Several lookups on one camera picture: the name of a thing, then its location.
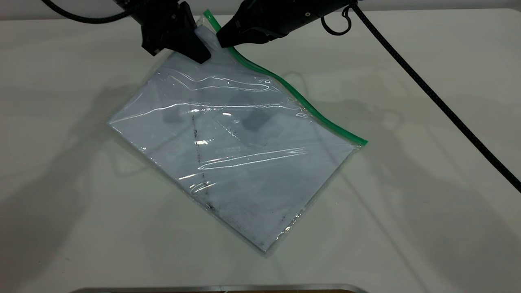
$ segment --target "wall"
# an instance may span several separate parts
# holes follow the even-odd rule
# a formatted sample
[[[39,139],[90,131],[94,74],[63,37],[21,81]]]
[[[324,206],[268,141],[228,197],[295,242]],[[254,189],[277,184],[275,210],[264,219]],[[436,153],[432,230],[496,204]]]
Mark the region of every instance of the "wall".
[[[100,17],[121,12],[112,0],[54,0],[72,13]],[[214,14],[233,14],[241,0],[188,0],[194,15],[209,8]],[[512,7],[521,0],[364,0],[365,10],[393,9],[446,9],[446,8],[496,8]],[[0,0],[0,19],[59,18],[40,0]]]

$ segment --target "clear plastic bag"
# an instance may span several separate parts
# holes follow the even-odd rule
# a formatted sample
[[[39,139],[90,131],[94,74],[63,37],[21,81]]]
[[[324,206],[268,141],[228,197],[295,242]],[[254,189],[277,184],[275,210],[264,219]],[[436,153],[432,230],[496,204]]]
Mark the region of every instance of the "clear plastic bag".
[[[212,57],[173,53],[108,124],[195,202],[267,252],[360,143],[340,138],[207,26]]]

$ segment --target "metal edge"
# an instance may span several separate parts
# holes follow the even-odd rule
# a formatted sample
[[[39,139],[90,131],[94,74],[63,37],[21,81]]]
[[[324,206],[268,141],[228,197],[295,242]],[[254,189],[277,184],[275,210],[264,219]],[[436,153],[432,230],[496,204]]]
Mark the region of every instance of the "metal edge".
[[[271,290],[346,290],[354,293],[367,291],[349,284],[308,284],[308,285],[239,285],[201,287],[149,287],[149,288],[83,288],[71,293],[154,293],[154,292],[215,292],[215,291],[271,291]]]

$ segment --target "white table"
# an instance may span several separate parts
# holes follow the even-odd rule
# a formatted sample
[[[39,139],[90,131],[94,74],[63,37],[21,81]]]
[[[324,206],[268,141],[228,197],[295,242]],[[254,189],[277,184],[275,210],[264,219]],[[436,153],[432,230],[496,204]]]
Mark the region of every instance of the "white table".
[[[404,58],[521,176],[521,14],[370,12]],[[225,23],[230,17],[217,19]],[[340,30],[339,14],[328,23]],[[0,291],[352,284],[521,290],[521,195],[356,16],[241,45],[369,144],[264,258],[104,121],[158,62],[132,19],[0,22]]]

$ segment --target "ziplock bag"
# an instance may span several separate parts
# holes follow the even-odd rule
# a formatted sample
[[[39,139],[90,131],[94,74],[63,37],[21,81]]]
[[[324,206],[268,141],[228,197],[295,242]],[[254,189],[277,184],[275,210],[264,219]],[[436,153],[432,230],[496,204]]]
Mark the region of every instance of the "ziplock bag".
[[[195,32],[211,59],[171,54],[108,124],[265,253],[366,141],[338,126],[337,136],[295,89],[221,48],[208,11],[200,23]]]

